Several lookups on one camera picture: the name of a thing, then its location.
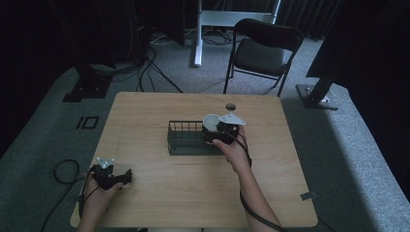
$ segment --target tripod base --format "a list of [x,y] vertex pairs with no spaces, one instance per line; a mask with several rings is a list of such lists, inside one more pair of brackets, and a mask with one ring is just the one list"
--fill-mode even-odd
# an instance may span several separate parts
[[66,94],[63,98],[63,102],[81,102],[82,99],[103,99],[108,91],[111,83],[112,76],[110,75],[97,75],[95,74],[97,81],[90,87],[88,86],[84,78],[80,77],[76,82],[71,93]]
[[332,95],[328,93],[321,102],[312,102],[309,100],[309,95],[314,85],[298,84],[296,89],[298,89],[299,95],[304,102],[305,108],[318,108],[318,109],[331,109],[338,110],[338,107],[334,104]]

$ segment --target gray carpet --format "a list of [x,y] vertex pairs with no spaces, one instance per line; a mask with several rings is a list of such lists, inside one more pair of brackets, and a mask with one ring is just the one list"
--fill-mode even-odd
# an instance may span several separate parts
[[[164,44],[152,44],[157,52],[155,64],[185,93],[222,92],[230,45],[205,43],[202,66],[194,68],[193,43],[188,42],[186,47],[158,43]],[[330,94],[338,111],[306,109],[299,98],[296,84],[317,81],[305,76],[320,45],[321,42],[305,40],[280,97],[307,185],[319,194],[313,204],[321,218],[313,228],[289,228],[289,231],[331,231],[325,223],[335,231],[409,231],[409,202],[348,91],[332,86]],[[127,65],[119,64],[118,68]],[[77,79],[75,69],[70,69],[55,81],[32,119],[1,158],[0,231],[41,230],[46,216],[69,187],[54,180],[54,165],[73,159],[78,161],[80,172],[86,172],[116,93],[135,91],[138,84],[137,71],[116,75],[105,99],[62,103]],[[228,94],[275,95],[277,89],[271,90],[270,83],[238,74],[230,81]],[[147,70],[142,84],[149,92],[177,92],[154,69]],[[94,129],[78,129],[81,117],[99,117],[99,121]],[[69,180],[73,175],[72,165],[61,166],[61,178]],[[74,231],[70,217],[80,186],[73,186],[49,219],[45,231]]]

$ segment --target wooden table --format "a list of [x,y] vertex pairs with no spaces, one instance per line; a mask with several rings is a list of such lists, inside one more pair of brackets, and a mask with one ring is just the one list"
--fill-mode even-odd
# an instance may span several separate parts
[[[132,169],[102,219],[108,227],[247,227],[238,178],[224,156],[170,156],[168,122],[201,121],[210,113],[235,114],[245,131],[252,170],[284,227],[317,223],[307,183],[280,100],[273,96],[119,93],[96,158],[115,158],[114,174]],[[72,226],[79,222],[77,208]]]

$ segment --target chair seat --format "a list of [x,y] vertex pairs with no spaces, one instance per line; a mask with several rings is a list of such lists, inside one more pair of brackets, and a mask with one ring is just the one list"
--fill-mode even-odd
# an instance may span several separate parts
[[285,72],[286,50],[243,39],[236,51],[234,64],[243,70],[282,75]]

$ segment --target black cable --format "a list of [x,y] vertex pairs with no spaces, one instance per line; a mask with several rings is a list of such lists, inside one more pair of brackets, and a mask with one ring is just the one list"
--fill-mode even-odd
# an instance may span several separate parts
[[224,39],[223,42],[216,42],[216,41],[209,40],[209,39],[206,39],[206,38],[202,38],[202,40],[203,40],[206,44],[212,44],[212,45],[227,45],[227,44],[232,44],[232,38],[231,38],[228,34],[222,33],[222,32],[217,32],[217,33],[218,33],[219,36],[221,36],[221,37]]
[[138,72],[135,72],[135,73],[133,73],[133,74],[130,74],[130,76],[127,76],[127,77],[125,77],[125,78],[123,78],[123,79],[112,79],[111,82],[112,82],[112,83],[118,83],[118,82],[122,82],[122,81],[125,81],[125,80],[128,80],[128,79],[131,79],[131,78],[133,78],[134,76],[139,75],[140,71],[141,71],[141,70],[138,70]]
[[160,70],[160,68],[158,68],[158,66],[154,63],[154,61],[151,61],[151,64],[154,65],[154,67],[155,67],[156,70],[162,75],[162,77],[165,78],[172,86],[174,86],[175,89],[178,90],[178,92],[183,93],[183,91],[182,91],[171,79],[169,79],[169,77],[166,76],[166,75]]
[[330,231],[336,232],[336,230],[334,230],[334,229],[332,228],[332,226],[330,226],[328,223],[326,223],[326,221],[324,221],[322,218],[320,218],[320,217],[317,217],[317,218],[318,218],[319,221],[322,222],[326,227],[328,227],[328,229],[329,229]]
[[88,198],[89,198],[97,189],[99,189],[99,188],[100,188],[100,186],[97,186],[96,188],[94,188],[94,189],[90,192],[90,194],[87,195],[87,197],[85,197],[84,204],[85,204],[85,202],[88,200]]
[[119,70],[109,70],[109,71],[104,71],[100,70],[98,68],[92,68],[96,74],[106,74],[106,75],[117,75],[117,74],[128,74],[128,73],[134,73],[136,69],[139,69],[141,67],[141,61],[139,60],[133,60],[132,64],[129,64],[128,66],[119,69]]
[[244,12],[247,11],[247,0],[242,1],[242,6],[244,7]]
[[274,224],[273,222],[268,221],[267,219],[265,219],[265,218],[259,216],[257,213],[255,213],[255,212],[249,207],[249,205],[247,204],[247,202],[246,202],[245,199],[244,199],[244,196],[242,195],[242,193],[241,193],[240,191],[239,191],[239,196],[240,196],[240,198],[241,198],[241,203],[242,203],[242,205],[244,206],[245,210],[247,210],[247,212],[248,212],[251,216],[253,216],[253,217],[256,218],[257,220],[259,220],[260,222],[264,223],[265,225],[267,225],[267,226],[269,226],[269,227],[271,227],[271,228],[273,228],[273,229],[276,229],[276,230],[279,231],[279,232],[285,232],[285,231],[286,231],[286,230],[283,229],[282,227],[280,227],[280,226]]
[[[72,163],[75,164],[75,176],[73,176],[73,179],[72,179],[71,181],[62,181],[62,180],[60,180],[60,179],[58,178],[58,176],[57,176],[58,168],[61,166],[61,164],[66,163],[66,162],[72,162]],[[50,211],[50,213],[48,214],[47,218],[45,219],[45,221],[44,221],[44,223],[43,223],[43,226],[42,226],[42,229],[41,229],[40,231],[44,231],[44,230],[45,230],[45,226],[47,225],[48,220],[50,219],[51,215],[54,213],[54,211],[57,209],[57,207],[61,204],[61,202],[64,200],[64,198],[69,194],[69,192],[70,192],[70,190],[72,189],[73,185],[74,185],[75,183],[77,183],[78,181],[82,180],[82,178],[78,178],[78,179],[77,179],[78,174],[79,174],[79,164],[78,164],[77,161],[75,161],[75,160],[73,160],[73,159],[65,159],[65,160],[62,160],[62,161],[58,162],[57,164],[55,164],[55,166],[54,166],[54,171],[53,171],[54,179],[55,179],[58,183],[60,183],[60,184],[62,184],[62,185],[70,185],[70,187],[66,190],[66,192],[65,192],[64,195],[60,198],[60,200],[57,202],[57,204],[55,204],[54,207],[51,209],[51,211]]]
[[91,174],[91,168],[87,172],[87,175],[84,179],[84,183],[82,184],[81,194],[79,195],[79,198],[78,198],[78,214],[80,218],[82,216],[82,208],[84,207],[84,204],[85,204],[84,197],[85,197],[85,191],[88,188],[88,180],[90,178],[90,174]]
[[150,67],[150,69],[148,70],[148,77],[149,77],[149,79],[150,79],[150,82],[151,82],[151,86],[153,87],[153,92],[155,93],[155,92],[157,92],[156,91],[156,89],[155,89],[155,84],[154,84],[154,80],[153,80],[153,77],[151,76],[151,67]]
[[[228,134],[231,138],[233,138],[233,139],[244,149],[245,153],[246,153],[247,156],[248,156],[249,166],[252,167],[252,159],[250,158],[250,155],[249,155],[248,144],[247,144],[247,141],[245,140],[245,137],[244,137],[243,135],[241,135],[240,133],[238,133],[238,134],[244,139],[244,141],[245,141],[245,145],[244,145],[241,141],[239,141],[238,138],[236,138],[236,137],[233,136],[229,131],[227,131],[225,127],[223,127],[223,130],[224,130],[224,132],[226,132],[226,134]],[[247,201],[245,200],[244,196],[242,195],[242,193],[241,193],[240,191],[239,191],[239,196],[240,196],[240,198],[241,198],[241,203],[242,203],[242,205],[244,206],[245,210],[246,210],[251,216],[253,216],[253,217],[256,218],[257,220],[259,220],[260,222],[264,223],[265,225],[267,225],[267,226],[269,226],[269,227],[271,227],[271,228],[273,228],[273,229],[276,229],[276,230],[279,231],[279,232],[285,232],[285,231],[286,231],[286,230],[283,229],[282,227],[280,227],[280,226],[274,224],[273,222],[268,221],[267,219],[265,219],[265,218],[259,216],[257,213],[255,213],[255,212],[249,207]]]
[[154,66],[156,71],[159,72],[162,75],[162,77],[165,78],[175,89],[177,89],[179,93],[183,93],[183,91],[168,76],[166,76],[166,74],[163,73],[162,70],[154,63],[155,59],[157,58],[156,50],[154,48],[152,48],[151,46],[149,46],[148,48],[150,48],[154,52],[154,58],[150,59],[150,58],[148,58],[148,56],[145,57],[145,59],[148,60],[148,65],[144,68],[141,75],[139,76],[138,85],[136,86],[136,91],[138,91],[138,88],[140,87],[141,91],[145,92],[145,90],[142,86],[142,77],[144,76],[144,74],[148,70],[148,68],[150,68],[151,66]]
[[138,84],[136,85],[135,92],[138,92],[139,87],[141,87],[142,92],[145,92],[144,87],[142,86],[142,77],[144,76],[147,69],[152,65],[152,62],[157,58],[157,52],[155,52],[155,50],[154,50],[154,58],[153,58],[152,61],[148,58],[148,56],[146,56],[145,58],[148,59],[149,62],[148,62],[148,65],[142,70],[142,72],[138,76]]

